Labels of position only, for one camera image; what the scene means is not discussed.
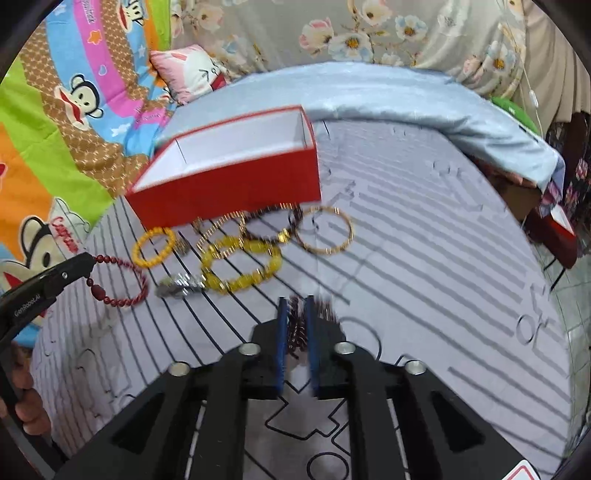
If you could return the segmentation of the person's left hand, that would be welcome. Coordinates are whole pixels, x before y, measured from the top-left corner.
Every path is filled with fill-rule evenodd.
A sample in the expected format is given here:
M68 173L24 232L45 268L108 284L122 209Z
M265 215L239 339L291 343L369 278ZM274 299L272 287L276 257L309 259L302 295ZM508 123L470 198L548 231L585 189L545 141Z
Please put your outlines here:
M15 412L23 422L24 432L32 436L49 434L51 421L44 409L41 396L34 389L28 354L16 343L12 343L9 358L9 378L13 386L22 392L20 400L15 405Z

